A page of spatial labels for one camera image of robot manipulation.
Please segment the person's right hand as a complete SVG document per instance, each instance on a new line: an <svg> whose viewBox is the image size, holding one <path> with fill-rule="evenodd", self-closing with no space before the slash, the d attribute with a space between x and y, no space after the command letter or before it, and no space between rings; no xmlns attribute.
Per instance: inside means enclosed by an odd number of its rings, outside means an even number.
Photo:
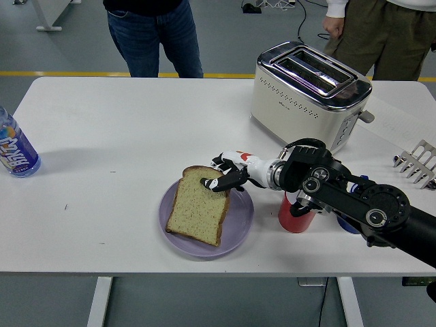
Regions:
<svg viewBox="0 0 436 327"><path fill-rule="evenodd" d="M344 17L336 18L325 16L322 26L332 39L337 40L343 34L344 23Z"/></svg>

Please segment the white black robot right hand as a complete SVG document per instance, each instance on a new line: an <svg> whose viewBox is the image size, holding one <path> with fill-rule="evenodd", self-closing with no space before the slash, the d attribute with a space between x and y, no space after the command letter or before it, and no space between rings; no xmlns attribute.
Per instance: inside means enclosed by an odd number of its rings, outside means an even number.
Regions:
<svg viewBox="0 0 436 327"><path fill-rule="evenodd" d="M277 160L263 160L250 153L224 151L211 161L212 168L223 175L217 178L200 179L200 184L214 192L233 188L242 191L247 181L260 188L270 188L270 166Z"/></svg>

